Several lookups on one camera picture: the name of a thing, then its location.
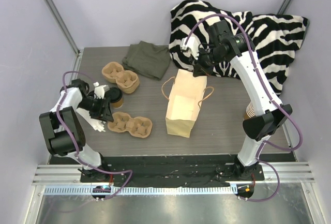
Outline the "brown paper coffee cup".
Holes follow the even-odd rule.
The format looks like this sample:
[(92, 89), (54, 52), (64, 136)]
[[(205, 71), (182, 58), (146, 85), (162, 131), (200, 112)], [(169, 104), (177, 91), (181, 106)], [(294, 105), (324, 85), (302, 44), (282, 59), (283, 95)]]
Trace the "brown paper coffee cup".
[(123, 105), (123, 96), (119, 96), (117, 98), (111, 99), (111, 106), (113, 108), (120, 108)]

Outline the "black plastic cup lid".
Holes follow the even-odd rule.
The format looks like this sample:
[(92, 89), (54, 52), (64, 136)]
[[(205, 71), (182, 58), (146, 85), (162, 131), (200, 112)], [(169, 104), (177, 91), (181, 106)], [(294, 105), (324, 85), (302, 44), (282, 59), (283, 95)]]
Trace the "black plastic cup lid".
[(111, 102), (111, 99), (117, 98), (119, 96), (123, 96), (123, 93), (122, 93), (122, 91), (119, 88), (117, 88), (117, 87), (111, 87), (106, 92), (106, 95), (110, 99), (110, 102)]

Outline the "brown paper bag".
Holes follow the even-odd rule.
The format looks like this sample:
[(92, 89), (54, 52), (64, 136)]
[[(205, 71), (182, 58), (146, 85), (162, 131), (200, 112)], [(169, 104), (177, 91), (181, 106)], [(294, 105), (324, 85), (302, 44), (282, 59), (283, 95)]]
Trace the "brown paper bag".
[(177, 75), (166, 80), (173, 80), (170, 94), (164, 92), (163, 96), (168, 101), (166, 112), (167, 134), (189, 138), (194, 124), (199, 116), (202, 102), (209, 98), (214, 87), (207, 86), (207, 76), (194, 77), (191, 71), (179, 69)]

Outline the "separated brown pulp cup carrier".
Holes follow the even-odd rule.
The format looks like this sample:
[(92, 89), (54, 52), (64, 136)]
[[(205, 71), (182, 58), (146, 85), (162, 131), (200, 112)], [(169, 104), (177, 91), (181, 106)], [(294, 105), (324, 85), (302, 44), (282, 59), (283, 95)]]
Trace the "separated brown pulp cup carrier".
[(147, 138), (153, 127), (153, 123), (146, 117), (131, 117), (128, 113), (115, 112), (113, 113), (113, 121), (107, 123), (110, 131), (123, 133), (129, 132), (133, 137)]

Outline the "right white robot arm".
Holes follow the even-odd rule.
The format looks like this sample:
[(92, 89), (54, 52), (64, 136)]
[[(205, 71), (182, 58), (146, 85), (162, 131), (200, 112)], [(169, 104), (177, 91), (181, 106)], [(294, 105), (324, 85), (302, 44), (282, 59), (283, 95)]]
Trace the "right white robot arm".
[(221, 62), (229, 62), (239, 75), (253, 105), (254, 116), (243, 121), (246, 134), (243, 146), (234, 160), (230, 174), (245, 180), (258, 169), (258, 155), (267, 141), (292, 114), (292, 107), (283, 104), (270, 86), (254, 44), (245, 31), (234, 35), (225, 20), (207, 30), (211, 47), (200, 47), (194, 37), (183, 40), (181, 48), (191, 51), (194, 77), (209, 76)]

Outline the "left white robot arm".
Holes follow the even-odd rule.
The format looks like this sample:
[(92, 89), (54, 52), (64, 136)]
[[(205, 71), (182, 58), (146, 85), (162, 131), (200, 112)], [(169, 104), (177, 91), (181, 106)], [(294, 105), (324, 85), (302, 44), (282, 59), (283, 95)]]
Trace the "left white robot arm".
[(110, 177), (110, 169), (103, 156), (87, 143), (78, 119), (85, 121), (98, 132), (105, 131), (105, 124), (113, 120), (110, 106), (110, 88), (76, 79), (64, 86), (56, 105), (39, 116), (43, 137), (49, 153), (56, 157), (71, 158), (82, 165), (83, 175), (105, 182)]

